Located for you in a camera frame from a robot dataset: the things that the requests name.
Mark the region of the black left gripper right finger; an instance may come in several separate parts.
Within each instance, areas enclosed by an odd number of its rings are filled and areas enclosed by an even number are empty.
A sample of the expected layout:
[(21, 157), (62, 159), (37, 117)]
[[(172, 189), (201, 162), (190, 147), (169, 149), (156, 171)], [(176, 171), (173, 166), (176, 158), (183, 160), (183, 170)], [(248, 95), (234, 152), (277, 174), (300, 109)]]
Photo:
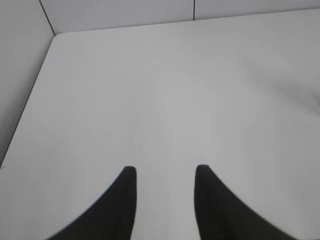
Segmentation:
[(290, 240), (242, 202), (205, 164), (198, 165), (194, 210), (202, 240)]

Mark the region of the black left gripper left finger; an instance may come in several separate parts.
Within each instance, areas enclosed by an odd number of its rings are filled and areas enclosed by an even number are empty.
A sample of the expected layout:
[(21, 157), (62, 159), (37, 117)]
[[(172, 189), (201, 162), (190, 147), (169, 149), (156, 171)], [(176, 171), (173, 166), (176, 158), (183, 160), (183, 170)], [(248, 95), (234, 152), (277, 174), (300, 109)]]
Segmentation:
[(51, 240), (129, 240), (137, 209), (137, 171), (123, 168), (112, 185)]

